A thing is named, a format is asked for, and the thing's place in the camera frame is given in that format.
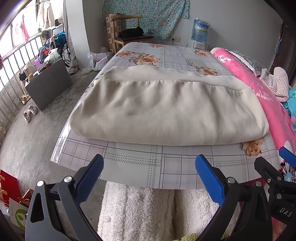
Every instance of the black bag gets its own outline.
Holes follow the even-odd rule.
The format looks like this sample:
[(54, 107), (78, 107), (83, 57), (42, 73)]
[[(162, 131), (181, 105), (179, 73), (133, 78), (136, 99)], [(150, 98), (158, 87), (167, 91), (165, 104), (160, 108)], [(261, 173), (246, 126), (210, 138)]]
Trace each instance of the black bag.
[(128, 28), (126, 30), (123, 30), (121, 34), (119, 35), (120, 37), (125, 37), (125, 38), (131, 38), (131, 37), (138, 37), (143, 35), (144, 31), (140, 27), (136, 28)]

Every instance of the pink bedding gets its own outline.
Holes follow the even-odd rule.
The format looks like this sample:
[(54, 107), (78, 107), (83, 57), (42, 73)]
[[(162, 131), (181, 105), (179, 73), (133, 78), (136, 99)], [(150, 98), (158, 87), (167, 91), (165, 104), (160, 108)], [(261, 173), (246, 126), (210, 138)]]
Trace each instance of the pink bedding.
[(261, 83), (245, 65), (239, 62), (231, 53), (223, 48), (214, 48), (211, 53), (222, 62), (231, 73), (246, 83), (255, 92), (265, 112), (269, 123), (270, 134), (276, 149), (284, 146), (296, 154), (296, 137), (291, 120), (283, 106), (278, 102), (271, 91)]

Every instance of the blue water jug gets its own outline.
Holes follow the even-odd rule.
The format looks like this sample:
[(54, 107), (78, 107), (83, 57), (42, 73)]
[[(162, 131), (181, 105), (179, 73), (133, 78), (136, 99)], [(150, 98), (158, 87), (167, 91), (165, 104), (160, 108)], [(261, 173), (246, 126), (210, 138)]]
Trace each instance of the blue water jug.
[(207, 21), (196, 18), (193, 21), (191, 40), (201, 44), (205, 44), (207, 41), (207, 30), (209, 29), (209, 23)]

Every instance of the floral curtain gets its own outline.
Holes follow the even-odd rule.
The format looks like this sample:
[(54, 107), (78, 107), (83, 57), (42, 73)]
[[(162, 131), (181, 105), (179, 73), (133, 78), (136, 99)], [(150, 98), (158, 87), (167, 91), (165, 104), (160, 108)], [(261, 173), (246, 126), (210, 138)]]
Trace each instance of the floral curtain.
[[(188, 18), (189, 0), (105, 0), (103, 7), (103, 23), (105, 15), (120, 12), (125, 15), (142, 15), (140, 27), (145, 33), (156, 34), (166, 39), (180, 18)], [(136, 20), (122, 21), (121, 28), (135, 28)]]

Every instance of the gray floral pillow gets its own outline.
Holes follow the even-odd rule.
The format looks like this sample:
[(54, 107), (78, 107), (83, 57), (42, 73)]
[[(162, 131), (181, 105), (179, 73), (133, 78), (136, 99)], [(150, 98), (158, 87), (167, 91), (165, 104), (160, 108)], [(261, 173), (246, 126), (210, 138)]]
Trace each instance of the gray floral pillow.
[(264, 68), (260, 63), (258, 63), (253, 58), (242, 54), (239, 51), (229, 51), (232, 55), (234, 55), (240, 62), (242, 62), (245, 66), (247, 66), (255, 76), (261, 75), (261, 70)]

